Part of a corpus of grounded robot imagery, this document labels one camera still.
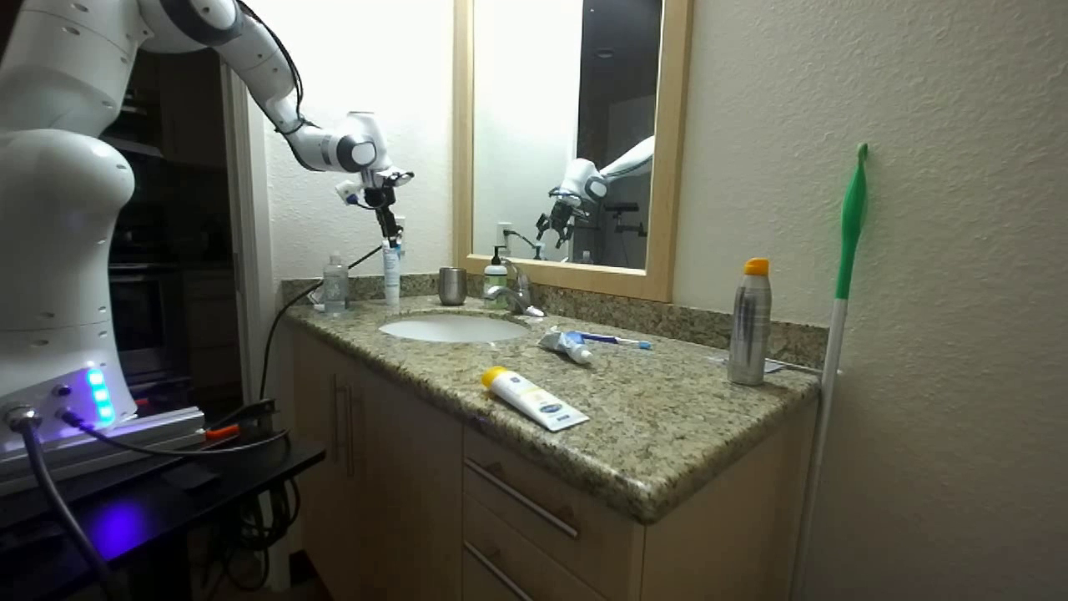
yellow cap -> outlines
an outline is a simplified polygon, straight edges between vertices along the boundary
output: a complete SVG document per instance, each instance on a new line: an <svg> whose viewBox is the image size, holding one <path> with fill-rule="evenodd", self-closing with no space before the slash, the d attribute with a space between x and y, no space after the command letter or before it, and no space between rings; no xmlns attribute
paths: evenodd
<svg viewBox="0 0 1068 601"><path fill-rule="evenodd" d="M768 259L764 256L754 256L749 260L745 260L745 274L747 275L766 275L768 274Z"/></svg>
<svg viewBox="0 0 1068 601"><path fill-rule="evenodd" d="M508 370L501 366L493 366L487 369L486 374L482 375L482 385L485 386L486 389L489 389L489 385L492 384L494 380L497 380L497 377L501 376L505 371Z"/></svg>

sink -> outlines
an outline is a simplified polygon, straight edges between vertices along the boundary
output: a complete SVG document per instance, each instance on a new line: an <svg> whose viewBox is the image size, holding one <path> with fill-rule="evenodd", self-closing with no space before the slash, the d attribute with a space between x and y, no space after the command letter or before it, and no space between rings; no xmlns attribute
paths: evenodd
<svg viewBox="0 0 1068 601"><path fill-rule="evenodd" d="M519 338L529 332L509 321L442 314L410 316L378 330L391 336L426 343L493 343Z"/></svg>

black table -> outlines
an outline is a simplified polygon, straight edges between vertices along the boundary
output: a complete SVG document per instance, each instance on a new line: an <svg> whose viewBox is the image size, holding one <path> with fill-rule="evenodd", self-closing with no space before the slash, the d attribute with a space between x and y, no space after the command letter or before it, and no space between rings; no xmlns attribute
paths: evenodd
<svg viewBox="0 0 1068 601"><path fill-rule="evenodd" d="M190 596L186 534L216 512L323 461L321 445L278 441L246 453L174 460L147 458L59 483L82 529L112 568L152 567L130 574L135 599ZM173 484L192 464L218 477L195 490ZM0 599L62 599L95 574L62 536L40 490L0 499ZM166 591L166 596L146 590Z"/></svg>

granite countertop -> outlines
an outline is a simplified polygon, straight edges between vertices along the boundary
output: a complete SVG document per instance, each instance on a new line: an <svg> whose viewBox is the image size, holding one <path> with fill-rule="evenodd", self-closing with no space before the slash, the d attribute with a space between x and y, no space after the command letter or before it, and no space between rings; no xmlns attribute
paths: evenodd
<svg viewBox="0 0 1068 601"><path fill-rule="evenodd" d="M443 344L378 331L415 313L498 317L524 323L530 333L500 343ZM759 388L731 384L726 368L712 360L722 351L556 316L507 316L483 310L476 298L442 307L436 296L404 297L399 312L370 300L334 318L304 306L290 310L288 318L642 524L666 516L819 391L815 376L792 370L769 375ZM653 350L592 343L592 365L578 366L537 347L551 327L648 341ZM518 371L590 422L556 433L544 430L483 389L482 374L496 365Z"/></svg>

faucet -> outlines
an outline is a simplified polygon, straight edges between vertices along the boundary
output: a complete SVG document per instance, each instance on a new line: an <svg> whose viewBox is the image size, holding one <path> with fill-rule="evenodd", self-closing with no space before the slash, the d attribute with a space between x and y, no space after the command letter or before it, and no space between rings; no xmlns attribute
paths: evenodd
<svg viewBox="0 0 1068 601"><path fill-rule="evenodd" d="M544 318L545 312L531 304L531 280L527 273L507 257L502 257L501 262L506 267L516 270L516 289L512 289L507 285L493 285L486 290L486 298L496 300L503 294L508 299L508 306L512 307L513 314Z"/></svg>

